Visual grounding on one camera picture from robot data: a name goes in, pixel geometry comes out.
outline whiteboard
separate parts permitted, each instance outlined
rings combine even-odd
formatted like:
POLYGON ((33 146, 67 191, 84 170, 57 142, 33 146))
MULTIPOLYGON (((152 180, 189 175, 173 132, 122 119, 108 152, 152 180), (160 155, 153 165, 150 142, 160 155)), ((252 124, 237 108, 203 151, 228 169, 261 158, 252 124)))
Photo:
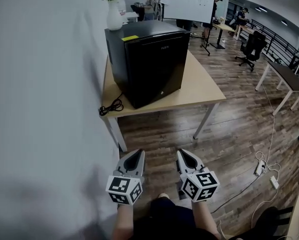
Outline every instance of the whiteboard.
POLYGON ((214 0, 170 0, 164 18, 211 23, 214 0))

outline chair backrest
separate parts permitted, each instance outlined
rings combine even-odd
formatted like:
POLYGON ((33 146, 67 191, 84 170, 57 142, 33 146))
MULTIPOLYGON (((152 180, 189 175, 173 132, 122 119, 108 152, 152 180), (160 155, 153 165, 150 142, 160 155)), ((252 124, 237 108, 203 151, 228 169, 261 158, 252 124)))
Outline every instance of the chair backrest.
POLYGON ((257 61, 260 58, 262 50, 266 46, 266 36, 255 31, 253 34, 249 34, 247 45, 244 49, 244 54, 248 60, 257 61))

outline wooden floor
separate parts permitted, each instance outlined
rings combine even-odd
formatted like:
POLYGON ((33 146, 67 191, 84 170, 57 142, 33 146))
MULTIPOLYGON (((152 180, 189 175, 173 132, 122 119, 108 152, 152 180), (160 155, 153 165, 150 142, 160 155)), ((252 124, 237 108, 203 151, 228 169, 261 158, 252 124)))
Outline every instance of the wooden floor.
MULTIPOLYGON (((214 38, 210 42, 216 42, 218 31, 214 29, 211 36, 214 38)), ((279 78, 275 73, 270 73, 263 82, 270 105, 262 87, 255 91, 266 65, 265 56, 262 55, 255 64, 254 72, 250 72, 248 66, 240 67, 240 62, 235 60, 235 56, 243 55, 240 52, 241 42, 234 40, 227 32, 223 32, 223 39, 226 49, 216 50, 210 46, 210 56, 200 48, 200 39, 190 40, 189 50, 227 98, 219 105, 211 125, 204 130, 200 139, 194 140, 193 134, 207 111, 203 105, 121 117, 118 120, 128 150, 145 150, 144 192, 134 206, 136 218, 145 214, 151 200, 160 193, 167 193, 178 205, 191 207, 188 199, 179 201, 177 195, 176 182, 180 176, 176 170, 176 151, 179 148, 199 156, 204 165, 216 173, 220 187, 207 202, 211 212, 256 179, 253 174, 258 164, 255 153, 261 151, 268 155, 274 120, 271 105, 275 109, 288 89, 282 84, 280 90, 276 90, 279 78)), ((269 163, 281 165, 279 192, 273 202, 261 206, 254 221, 265 208, 293 206, 297 197, 299 103, 293 111, 290 110, 296 98, 296 94, 292 94, 275 116, 269 163)), ((270 200, 276 193, 270 183, 272 175, 277 177, 275 171, 262 175, 244 193, 213 213, 217 223, 221 220, 225 234, 234 236, 251 228, 252 213, 257 205, 270 200)))

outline electrical outlet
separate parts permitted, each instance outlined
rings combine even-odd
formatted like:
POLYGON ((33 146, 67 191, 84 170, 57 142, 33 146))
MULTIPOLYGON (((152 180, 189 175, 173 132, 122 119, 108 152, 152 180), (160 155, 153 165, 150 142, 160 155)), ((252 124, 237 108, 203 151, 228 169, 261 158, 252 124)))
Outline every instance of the electrical outlet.
POLYGON ((270 177, 270 183, 273 185, 274 189, 279 188, 279 183, 274 176, 270 177))
POLYGON ((255 175, 256 176, 261 176, 261 174, 263 173, 264 170, 265 170, 265 162, 263 160, 260 160, 258 162, 257 167, 256 167, 255 175))

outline chair base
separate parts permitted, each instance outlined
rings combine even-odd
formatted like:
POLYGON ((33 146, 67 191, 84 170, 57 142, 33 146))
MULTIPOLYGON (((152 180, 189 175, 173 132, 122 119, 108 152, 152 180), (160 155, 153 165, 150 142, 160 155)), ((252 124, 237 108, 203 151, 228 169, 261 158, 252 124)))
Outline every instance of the chair base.
POLYGON ((239 66, 241 67, 243 64, 248 64, 249 65, 249 67, 251 68, 251 72, 253 72, 253 70, 254 70, 254 66, 255 66, 255 64, 254 63, 252 63, 252 62, 250 62, 249 60, 248 60, 248 58, 247 57, 235 57, 235 60, 237 60, 237 59, 240 59, 240 60, 242 60, 243 62, 241 63, 241 64, 239 64, 239 66))

